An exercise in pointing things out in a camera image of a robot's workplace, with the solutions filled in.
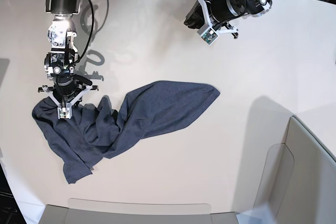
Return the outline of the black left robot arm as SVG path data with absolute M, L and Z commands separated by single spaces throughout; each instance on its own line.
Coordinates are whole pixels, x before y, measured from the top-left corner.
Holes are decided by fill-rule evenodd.
M 208 45 L 223 34 L 237 39 L 238 28 L 229 22 L 246 17 L 259 17 L 270 11 L 272 0 L 196 0 L 185 17 L 184 25 L 196 29 Z

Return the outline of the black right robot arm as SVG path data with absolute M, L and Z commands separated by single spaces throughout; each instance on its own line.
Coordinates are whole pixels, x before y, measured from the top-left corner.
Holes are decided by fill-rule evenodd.
M 92 81 L 75 73 L 75 66 L 84 54 L 75 46 L 77 31 L 72 20 L 80 13 L 82 0 L 46 0 L 45 11 L 53 15 L 47 37 L 51 50 L 46 54 L 44 71 L 53 86 L 42 86 L 55 103 L 59 119 L 72 118 L 72 109 L 90 90 L 97 90 Z

